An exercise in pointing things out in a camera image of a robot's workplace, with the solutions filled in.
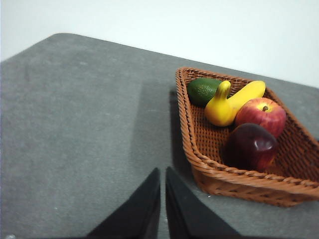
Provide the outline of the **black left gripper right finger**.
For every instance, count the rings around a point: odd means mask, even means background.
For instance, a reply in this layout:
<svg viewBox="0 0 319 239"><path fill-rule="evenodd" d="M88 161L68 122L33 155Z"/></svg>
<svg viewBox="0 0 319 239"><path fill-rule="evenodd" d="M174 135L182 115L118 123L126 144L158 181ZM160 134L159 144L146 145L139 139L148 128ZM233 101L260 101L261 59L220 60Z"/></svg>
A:
<svg viewBox="0 0 319 239"><path fill-rule="evenodd" d="M166 213L172 239L238 239L241 235L204 205L177 173L166 169Z"/></svg>

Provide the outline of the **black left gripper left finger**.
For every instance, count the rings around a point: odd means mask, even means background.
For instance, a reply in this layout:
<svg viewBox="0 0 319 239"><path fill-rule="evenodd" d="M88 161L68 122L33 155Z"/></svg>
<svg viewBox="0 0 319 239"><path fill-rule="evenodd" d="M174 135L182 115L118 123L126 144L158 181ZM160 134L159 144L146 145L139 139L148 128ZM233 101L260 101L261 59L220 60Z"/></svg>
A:
<svg viewBox="0 0 319 239"><path fill-rule="evenodd" d="M95 227L90 239L156 239L160 217L160 171L155 168L120 207Z"/></svg>

